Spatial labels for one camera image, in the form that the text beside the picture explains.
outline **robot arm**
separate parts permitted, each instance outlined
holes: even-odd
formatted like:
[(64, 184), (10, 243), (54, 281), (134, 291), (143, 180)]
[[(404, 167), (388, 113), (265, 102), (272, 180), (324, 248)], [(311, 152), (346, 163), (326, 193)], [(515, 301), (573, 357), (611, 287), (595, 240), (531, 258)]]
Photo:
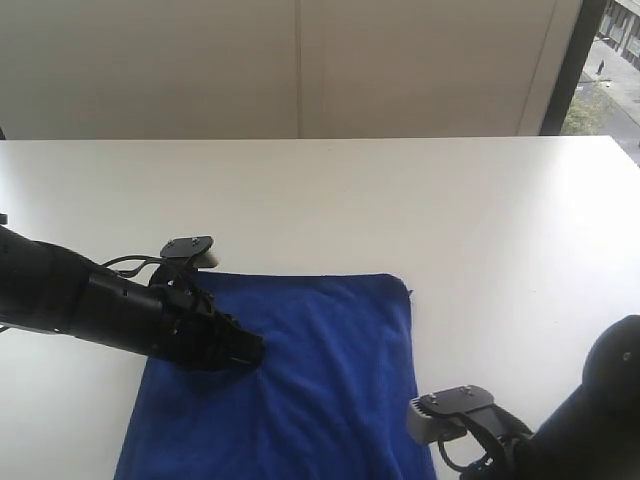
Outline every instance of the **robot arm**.
[(190, 279), (211, 238), (199, 237), (191, 243), (182, 239), (165, 247), (187, 251), (177, 256), (186, 264), (168, 255), (123, 257), (144, 260), (141, 267), (160, 264), (151, 285), (142, 286), (124, 278), (141, 267), (114, 271), (0, 226), (0, 325), (72, 335), (188, 369), (259, 365), (264, 355), (262, 337), (216, 310), (213, 298)]
[[(606, 330), (593, 346), (582, 384), (532, 433), (466, 386), (414, 399), (408, 429), (419, 443), (437, 443), (464, 480), (635, 479), (640, 475), (640, 316)], [(445, 443), (470, 432), (487, 455), (460, 467)]]

